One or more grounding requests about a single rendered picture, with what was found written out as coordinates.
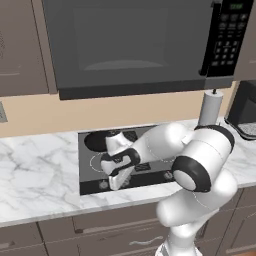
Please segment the brown lower drawer front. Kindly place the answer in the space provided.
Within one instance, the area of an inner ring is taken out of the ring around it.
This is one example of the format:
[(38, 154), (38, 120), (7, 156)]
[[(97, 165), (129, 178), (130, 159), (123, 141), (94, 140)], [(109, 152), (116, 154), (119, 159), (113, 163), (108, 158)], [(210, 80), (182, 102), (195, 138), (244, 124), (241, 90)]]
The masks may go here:
[(157, 236), (163, 234), (142, 228), (48, 242), (46, 248), (49, 256), (127, 256), (156, 249), (163, 242), (164, 236), (162, 240), (147, 246), (130, 246), (129, 242), (146, 241)]

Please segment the grey wall socket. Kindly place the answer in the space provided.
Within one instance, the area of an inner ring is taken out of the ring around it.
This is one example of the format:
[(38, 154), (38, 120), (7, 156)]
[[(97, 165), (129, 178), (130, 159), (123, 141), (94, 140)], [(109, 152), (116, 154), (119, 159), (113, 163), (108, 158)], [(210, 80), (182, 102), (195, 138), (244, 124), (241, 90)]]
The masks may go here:
[(7, 116), (4, 110), (4, 106), (2, 104), (2, 102), (0, 101), (0, 123), (5, 123), (8, 122), (7, 120)]

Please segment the dark grey microwave oven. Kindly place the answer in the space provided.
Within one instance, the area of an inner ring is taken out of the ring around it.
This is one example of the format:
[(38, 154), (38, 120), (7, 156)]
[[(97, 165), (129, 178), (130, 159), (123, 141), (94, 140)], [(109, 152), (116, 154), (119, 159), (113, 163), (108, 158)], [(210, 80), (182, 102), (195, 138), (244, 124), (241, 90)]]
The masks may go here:
[(254, 0), (43, 0), (62, 100), (228, 88)]

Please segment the black glass hob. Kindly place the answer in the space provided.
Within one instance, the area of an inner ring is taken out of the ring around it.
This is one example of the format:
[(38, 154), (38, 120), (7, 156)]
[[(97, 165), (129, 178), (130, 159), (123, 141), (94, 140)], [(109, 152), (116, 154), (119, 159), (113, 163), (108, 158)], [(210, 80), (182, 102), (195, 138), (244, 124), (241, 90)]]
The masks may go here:
[[(81, 132), (78, 134), (79, 184), (81, 195), (96, 194), (111, 190), (108, 176), (100, 167), (101, 156), (106, 151), (94, 152), (85, 146), (84, 139), (89, 133), (91, 132)], [(121, 189), (174, 182), (175, 179), (166, 180), (164, 178), (165, 171), (171, 172), (172, 162), (172, 159), (166, 159), (137, 165), (123, 183)], [(108, 182), (108, 188), (105, 190), (99, 188), (99, 182), (103, 180)]]

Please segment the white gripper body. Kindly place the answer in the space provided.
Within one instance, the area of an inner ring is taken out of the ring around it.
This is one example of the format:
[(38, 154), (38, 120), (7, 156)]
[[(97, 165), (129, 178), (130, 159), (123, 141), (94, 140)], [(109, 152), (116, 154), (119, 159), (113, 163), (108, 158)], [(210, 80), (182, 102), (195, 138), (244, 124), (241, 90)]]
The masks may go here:
[(121, 170), (118, 175), (112, 177), (109, 177), (109, 186), (111, 190), (118, 190), (122, 184), (125, 182), (125, 180), (130, 176), (132, 172), (132, 168), (126, 168), (124, 170)]

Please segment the wide brown drawer front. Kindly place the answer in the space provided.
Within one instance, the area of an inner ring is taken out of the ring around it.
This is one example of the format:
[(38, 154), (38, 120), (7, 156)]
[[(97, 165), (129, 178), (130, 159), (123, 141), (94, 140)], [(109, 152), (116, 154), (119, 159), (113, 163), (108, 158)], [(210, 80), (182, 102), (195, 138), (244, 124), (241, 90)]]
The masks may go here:
[(75, 233), (95, 232), (105, 228), (156, 219), (156, 203), (129, 206), (74, 216)]

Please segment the small brown drawer front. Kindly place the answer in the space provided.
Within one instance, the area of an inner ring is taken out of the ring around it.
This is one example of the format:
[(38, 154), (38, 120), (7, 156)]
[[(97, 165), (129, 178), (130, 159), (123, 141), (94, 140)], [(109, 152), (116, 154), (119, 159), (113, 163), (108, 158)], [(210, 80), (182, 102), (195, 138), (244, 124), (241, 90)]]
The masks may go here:
[(0, 256), (47, 256), (37, 225), (0, 228)]

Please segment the white paper towel roll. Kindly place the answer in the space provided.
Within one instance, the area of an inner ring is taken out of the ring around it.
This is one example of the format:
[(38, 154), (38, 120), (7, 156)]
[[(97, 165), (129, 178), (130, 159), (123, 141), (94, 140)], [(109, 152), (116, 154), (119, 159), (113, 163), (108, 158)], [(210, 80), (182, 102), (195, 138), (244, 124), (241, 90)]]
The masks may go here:
[(203, 102), (198, 120), (199, 126), (216, 124), (222, 100), (223, 93), (220, 90), (211, 89), (204, 92)]

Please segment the black round pan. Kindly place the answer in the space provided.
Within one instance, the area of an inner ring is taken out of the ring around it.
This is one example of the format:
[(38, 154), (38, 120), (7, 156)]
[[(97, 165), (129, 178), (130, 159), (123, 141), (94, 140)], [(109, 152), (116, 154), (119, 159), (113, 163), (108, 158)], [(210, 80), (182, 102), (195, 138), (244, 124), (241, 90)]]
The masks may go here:
[(106, 137), (108, 135), (108, 131), (91, 132), (85, 137), (84, 144), (91, 151), (105, 152), (107, 150)]

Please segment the brown base cupboard door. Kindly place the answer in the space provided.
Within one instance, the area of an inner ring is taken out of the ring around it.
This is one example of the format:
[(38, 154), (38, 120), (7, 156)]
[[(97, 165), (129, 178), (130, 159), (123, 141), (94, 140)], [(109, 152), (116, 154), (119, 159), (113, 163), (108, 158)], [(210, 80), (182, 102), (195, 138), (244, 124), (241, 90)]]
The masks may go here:
[(245, 188), (230, 223), (232, 255), (256, 250), (256, 187)]
[(232, 217), (237, 200), (232, 199), (197, 232), (195, 245), (203, 256), (215, 256)]

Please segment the brown wall cupboard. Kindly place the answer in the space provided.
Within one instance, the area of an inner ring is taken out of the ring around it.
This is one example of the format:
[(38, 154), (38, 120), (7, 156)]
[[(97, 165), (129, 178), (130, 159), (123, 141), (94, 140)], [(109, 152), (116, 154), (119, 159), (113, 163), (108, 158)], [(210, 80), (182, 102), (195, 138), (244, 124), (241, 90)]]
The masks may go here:
[(42, 0), (0, 0), (0, 97), (56, 92)]
[(254, 0), (243, 44), (234, 72), (234, 80), (256, 80), (256, 0)]

